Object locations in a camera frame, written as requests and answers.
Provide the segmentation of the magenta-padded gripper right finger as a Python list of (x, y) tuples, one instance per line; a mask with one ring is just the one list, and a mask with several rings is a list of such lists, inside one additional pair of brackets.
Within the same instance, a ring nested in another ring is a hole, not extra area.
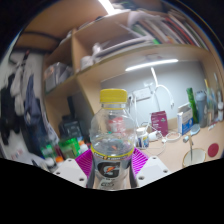
[(132, 187), (146, 186), (170, 173), (171, 171), (157, 156), (148, 157), (139, 149), (134, 149), (129, 174)]

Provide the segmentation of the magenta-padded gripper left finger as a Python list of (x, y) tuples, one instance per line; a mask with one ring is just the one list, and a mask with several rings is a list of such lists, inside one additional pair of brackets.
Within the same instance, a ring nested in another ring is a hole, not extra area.
[(54, 175), (84, 188), (92, 188), (94, 170), (91, 150), (87, 150), (76, 159), (68, 158), (54, 172)]

